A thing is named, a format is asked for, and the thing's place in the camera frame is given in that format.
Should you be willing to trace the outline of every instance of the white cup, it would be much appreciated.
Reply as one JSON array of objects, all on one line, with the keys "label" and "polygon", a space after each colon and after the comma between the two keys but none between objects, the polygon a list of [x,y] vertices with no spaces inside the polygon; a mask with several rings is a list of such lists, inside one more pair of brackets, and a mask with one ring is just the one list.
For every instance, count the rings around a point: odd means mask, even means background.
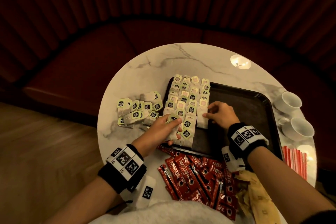
[{"label": "white cup", "polygon": [[281,128],[282,133],[294,141],[309,139],[315,134],[313,126],[301,118],[292,118],[289,122],[283,124]]},{"label": "white cup", "polygon": [[275,99],[274,106],[279,111],[291,113],[302,106],[302,101],[294,93],[285,91]]}]

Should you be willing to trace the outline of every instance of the round marble table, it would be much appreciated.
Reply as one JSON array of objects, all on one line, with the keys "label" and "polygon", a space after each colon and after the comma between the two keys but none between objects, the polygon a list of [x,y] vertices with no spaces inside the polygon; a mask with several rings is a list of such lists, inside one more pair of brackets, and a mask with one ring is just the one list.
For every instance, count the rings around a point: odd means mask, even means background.
[{"label": "round marble table", "polygon": [[[285,91],[273,76],[253,62],[249,69],[238,69],[233,66],[230,57],[235,54],[207,44],[168,44],[146,51],[124,65],[110,81],[100,104],[97,130],[103,162],[117,145],[131,143],[143,133],[138,125],[134,129],[117,125],[117,100],[126,97],[139,99],[141,93],[153,90],[157,90],[164,96],[167,84],[175,74],[197,75],[211,82],[257,91],[267,96],[271,102]],[[275,108],[273,111],[277,123],[283,117],[290,118]],[[292,114],[292,117],[303,118],[304,116],[298,110]],[[278,132],[282,146],[294,148],[303,144],[313,146],[313,152],[308,156],[307,180],[315,186],[317,161],[313,139],[295,143],[281,133],[279,124]],[[168,158],[167,154],[156,150],[145,159],[146,174],[155,178],[157,182],[157,189],[152,194],[152,198],[157,200],[171,200],[157,170],[166,158]]]}]

